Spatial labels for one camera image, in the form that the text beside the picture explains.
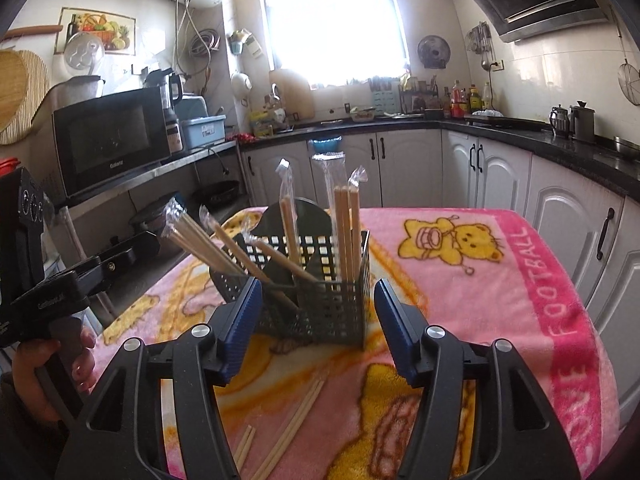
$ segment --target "finger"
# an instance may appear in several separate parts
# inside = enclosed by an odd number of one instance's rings
[[[18,360],[18,368],[23,367],[33,371],[35,368],[44,366],[58,350],[60,350],[60,341],[34,339],[20,343],[14,359]]]
[[[95,348],[95,333],[87,326],[82,327],[80,342],[84,348]]]
[[[98,382],[98,377],[95,373],[92,373],[87,380],[85,380],[80,386],[78,386],[78,391],[80,393],[87,392],[89,389],[95,386],[95,383]]]
[[[41,367],[60,348],[58,341],[34,340],[21,343],[14,356],[15,391],[36,420],[55,422],[60,416],[47,400],[35,369]]]
[[[71,376],[77,383],[82,383],[89,378],[94,367],[94,356],[88,348],[85,348],[72,364]]]

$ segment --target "cutting board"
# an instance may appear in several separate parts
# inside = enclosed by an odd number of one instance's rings
[[[300,120],[316,116],[311,86],[305,77],[293,70],[279,68],[269,72],[269,81],[278,85],[287,115],[298,114]]]

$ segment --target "white cabinet door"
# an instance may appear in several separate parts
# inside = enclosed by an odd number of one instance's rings
[[[360,207],[382,207],[376,134],[343,136],[340,142],[340,151],[344,152],[347,177],[350,177],[353,170],[359,166],[363,166],[367,170],[368,181],[360,187]],[[329,207],[329,201],[324,184],[324,174],[313,161],[311,162],[311,168],[316,185],[318,205],[326,209]]]
[[[640,206],[625,200],[613,248],[587,311],[613,364],[625,425],[640,400]]]
[[[442,207],[439,130],[379,132],[384,207]]]
[[[475,207],[478,138],[442,131],[442,205]]]
[[[276,168],[286,158],[293,169],[296,196],[316,201],[314,178],[311,175],[311,161],[306,150],[306,142],[292,142],[270,146],[242,154],[250,185],[254,193],[255,205],[268,206],[280,198],[280,177]]]
[[[478,140],[476,207],[510,209],[524,215],[531,153],[494,140]]]
[[[604,233],[609,209],[613,218]],[[622,197],[567,168],[533,157],[525,218],[569,274],[583,304],[589,302],[607,263],[621,210]]]

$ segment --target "black mesh basket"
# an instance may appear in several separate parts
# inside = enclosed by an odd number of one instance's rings
[[[235,238],[255,264],[274,283],[263,284],[264,308],[256,331],[279,338],[304,342],[338,343],[364,347],[367,327],[367,305],[370,298],[369,232],[362,232],[362,262],[355,282],[337,281],[332,250],[331,219],[317,205],[296,199],[301,259],[305,270],[318,282],[292,276],[276,262],[253,246],[244,243],[242,235]],[[275,249],[286,254],[286,244],[279,205],[264,212],[252,234],[262,238]],[[241,262],[229,253],[241,267]],[[225,301],[235,301],[247,280],[246,276],[230,276],[209,269],[211,279]],[[271,294],[281,291],[300,310],[294,313],[282,306]]]

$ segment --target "blue gripper pad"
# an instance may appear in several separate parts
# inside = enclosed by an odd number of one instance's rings
[[[250,278],[238,299],[219,306],[209,322],[218,339],[216,356],[222,362],[220,376],[226,384],[240,371],[261,309],[262,285]]]
[[[374,304],[398,375],[404,377],[409,386],[416,385],[421,359],[420,337],[429,326],[427,320],[416,307],[400,303],[387,280],[376,283]]]

